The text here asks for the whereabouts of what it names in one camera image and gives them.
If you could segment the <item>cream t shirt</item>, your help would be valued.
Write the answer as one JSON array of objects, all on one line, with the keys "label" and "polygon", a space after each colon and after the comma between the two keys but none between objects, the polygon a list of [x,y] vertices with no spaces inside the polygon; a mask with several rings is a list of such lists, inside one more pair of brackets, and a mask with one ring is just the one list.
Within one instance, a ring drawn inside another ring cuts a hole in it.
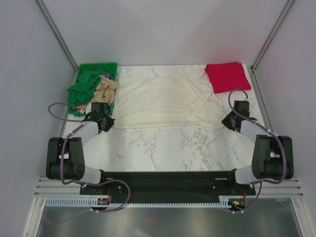
[{"label": "cream t shirt", "polygon": [[176,67],[164,77],[121,77],[115,97],[115,128],[199,125],[222,128],[225,108],[198,65]]}]

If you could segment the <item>green plastic bin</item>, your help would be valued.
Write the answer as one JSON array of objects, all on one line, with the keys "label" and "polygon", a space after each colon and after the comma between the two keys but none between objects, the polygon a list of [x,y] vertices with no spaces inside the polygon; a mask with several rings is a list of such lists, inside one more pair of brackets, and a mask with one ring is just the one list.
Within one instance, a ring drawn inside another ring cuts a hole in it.
[{"label": "green plastic bin", "polygon": [[[79,76],[81,76],[86,71],[97,71],[97,70],[103,70],[104,74],[100,75],[100,77],[107,77],[111,80],[114,80],[118,83],[118,64],[117,63],[88,63],[88,64],[81,64],[78,68],[78,73],[76,76],[75,83],[77,82]],[[82,104],[79,106],[74,106],[74,108],[69,107],[68,113],[71,115],[74,115],[75,117],[83,116],[83,111],[86,109],[87,104]],[[113,113],[115,101],[108,105],[109,108],[106,109],[106,113],[108,115],[111,115]]]}]

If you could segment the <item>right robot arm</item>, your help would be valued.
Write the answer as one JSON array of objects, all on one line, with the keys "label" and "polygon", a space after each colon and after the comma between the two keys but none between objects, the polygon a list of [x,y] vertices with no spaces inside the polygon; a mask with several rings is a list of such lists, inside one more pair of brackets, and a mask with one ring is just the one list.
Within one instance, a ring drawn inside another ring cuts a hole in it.
[{"label": "right robot arm", "polygon": [[227,191],[234,195],[244,184],[279,184],[294,175],[292,139],[270,132],[249,115],[249,102],[234,101],[232,111],[222,120],[226,128],[254,143],[251,165],[233,170],[234,177],[226,182]]}]

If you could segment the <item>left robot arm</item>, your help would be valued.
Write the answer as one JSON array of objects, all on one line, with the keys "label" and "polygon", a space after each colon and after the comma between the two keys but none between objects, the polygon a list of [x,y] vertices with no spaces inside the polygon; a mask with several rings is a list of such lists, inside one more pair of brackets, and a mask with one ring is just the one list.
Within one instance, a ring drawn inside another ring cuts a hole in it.
[{"label": "left robot arm", "polygon": [[108,181],[102,178],[102,170],[87,166],[84,159],[84,145],[102,131],[108,132],[115,120],[110,117],[110,106],[106,103],[91,104],[91,110],[82,120],[65,119],[56,116],[49,105],[48,112],[55,118],[65,122],[77,123],[78,127],[65,137],[52,137],[48,141],[46,157],[46,176],[51,180],[59,180],[62,184],[70,183],[91,185],[97,194],[108,190]]}]

